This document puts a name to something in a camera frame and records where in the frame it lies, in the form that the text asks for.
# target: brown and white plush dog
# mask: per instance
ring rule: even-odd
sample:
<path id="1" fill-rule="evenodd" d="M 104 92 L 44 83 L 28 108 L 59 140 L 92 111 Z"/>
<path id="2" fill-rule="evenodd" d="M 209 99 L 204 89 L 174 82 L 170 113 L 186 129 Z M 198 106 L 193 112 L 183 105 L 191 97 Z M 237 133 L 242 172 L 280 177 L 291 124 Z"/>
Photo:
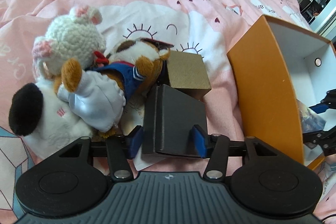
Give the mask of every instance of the brown and white plush dog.
<path id="1" fill-rule="evenodd" d="M 169 56 L 169 49 L 158 50 L 139 38 L 117 45 L 106 56 L 107 65 L 90 71 L 83 71 L 79 62 L 71 58 L 62 67 L 57 95 L 107 138 L 115 134 L 127 100 L 156 82 Z"/>

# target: bed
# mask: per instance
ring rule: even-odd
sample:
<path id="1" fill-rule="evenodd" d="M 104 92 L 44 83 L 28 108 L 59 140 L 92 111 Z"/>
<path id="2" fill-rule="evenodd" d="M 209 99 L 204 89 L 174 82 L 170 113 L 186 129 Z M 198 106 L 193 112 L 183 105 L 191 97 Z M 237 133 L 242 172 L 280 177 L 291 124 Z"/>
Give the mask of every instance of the bed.
<path id="1" fill-rule="evenodd" d="M 1 224 L 14 223 L 23 215 L 14 184 L 22 172 L 41 161 L 10 132 L 11 98 L 24 84 L 34 81 L 30 53 L 34 38 L 45 33 L 53 17 L 68 13 L 74 5 L 99 8 L 103 22 L 98 30 L 106 37 L 107 48 L 126 38 L 149 37 L 173 43 L 173 50 L 202 55 L 212 85 L 204 97 L 208 132 L 225 134 L 232 140 L 243 140 L 243 132 L 228 50 L 262 14 L 309 29 L 297 0 L 0 0 Z M 94 164 L 108 174 L 106 161 L 95 159 Z M 165 159 L 145 170 L 202 173 L 206 164 L 207 160 Z M 239 159 L 230 159 L 227 175 L 240 165 Z M 322 179 L 325 170 L 322 166 Z M 316 215 L 323 218 L 336 211 L 335 200 L 330 196 L 320 203 Z"/>

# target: orange box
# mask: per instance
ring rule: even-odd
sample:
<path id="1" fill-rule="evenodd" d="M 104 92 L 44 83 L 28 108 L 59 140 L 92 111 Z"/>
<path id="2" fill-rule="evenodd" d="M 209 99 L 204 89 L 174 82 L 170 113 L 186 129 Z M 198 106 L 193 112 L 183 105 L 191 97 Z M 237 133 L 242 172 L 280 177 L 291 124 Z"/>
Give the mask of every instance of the orange box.
<path id="1" fill-rule="evenodd" d="M 261 16 L 230 49 L 246 136 L 256 136 L 292 159 L 315 169 L 320 146 L 303 145 L 296 99 L 319 103 L 336 88 L 335 49 L 330 41 L 289 22 Z M 321 60 L 317 67 L 315 60 Z M 319 114 L 324 130 L 336 125 L 336 110 Z"/>

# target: round hole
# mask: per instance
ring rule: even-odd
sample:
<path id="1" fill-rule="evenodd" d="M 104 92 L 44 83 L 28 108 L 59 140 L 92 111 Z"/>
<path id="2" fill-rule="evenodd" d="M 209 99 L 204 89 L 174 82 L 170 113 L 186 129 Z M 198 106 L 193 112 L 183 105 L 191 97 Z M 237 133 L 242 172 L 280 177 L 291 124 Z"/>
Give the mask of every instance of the round hole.
<path id="1" fill-rule="evenodd" d="M 315 65 L 316 65 L 317 67 L 319 67 L 320 65 L 322 65 L 322 61 L 321 61 L 320 58 L 315 59 Z"/>

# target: stuffed animal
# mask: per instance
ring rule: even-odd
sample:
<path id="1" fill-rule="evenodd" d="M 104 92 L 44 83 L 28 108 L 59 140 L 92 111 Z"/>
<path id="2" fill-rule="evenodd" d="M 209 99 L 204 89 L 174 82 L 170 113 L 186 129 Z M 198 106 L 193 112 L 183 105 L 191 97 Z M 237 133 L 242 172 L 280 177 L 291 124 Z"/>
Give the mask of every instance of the stuffed animal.
<path id="1" fill-rule="evenodd" d="M 126 102 L 155 83 L 169 56 L 169 49 L 158 50 L 138 39 L 117 45 L 107 55 L 109 64 L 91 71 L 83 71 L 71 58 L 62 67 L 58 98 L 107 138 L 115 134 Z"/>
<path id="2" fill-rule="evenodd" d="M 56 17 L 43 37 L 37 37 L 32 49 L 35 79 L 53 77 L 55 89 L 60 85 L 64 62 L 74 57 L 82 69 L 94 62 L 94 51 L 105 50 L 105 38 L 96 26 L 102 21 L 98 9 L 73 7 L 68 15 Z"/>
<path id="3" fill-rule="evenodd" d="M 96 131 L 57 98 L 53 81 L 43 78 L 14 94 L 8 120 L 13 133 L 22 136 L 41 159 L 82 136 L 92 137 Z"/>

